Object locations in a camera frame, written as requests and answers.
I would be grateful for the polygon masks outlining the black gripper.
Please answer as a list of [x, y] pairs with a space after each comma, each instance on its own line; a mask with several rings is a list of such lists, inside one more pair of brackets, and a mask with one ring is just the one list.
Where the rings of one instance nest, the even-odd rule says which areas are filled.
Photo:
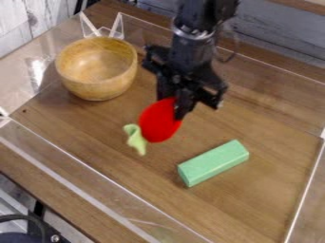
[[218, 109], [229, 85], [215, 74], [213, 66], [206, 64], [194, 71], [182, 72], [169, 64], [169, 47], [146, 45], [143, 49], [142, 67], [156, 75], [158, 100], [175, 96], [175, 120], [185, 118], [198, 102]]

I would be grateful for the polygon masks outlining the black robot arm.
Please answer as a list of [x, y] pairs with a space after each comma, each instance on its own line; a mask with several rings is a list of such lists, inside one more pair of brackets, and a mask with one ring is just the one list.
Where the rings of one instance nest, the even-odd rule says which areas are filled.
[[239, 0], [179, 0], [170, 47], [147, 45], [142, 66], [156, 75], [158, 100], [174, 98], [181, 121], [198, 103], [217, 109], [229, 85], [213, 70], [217, 35], [238, 10]]

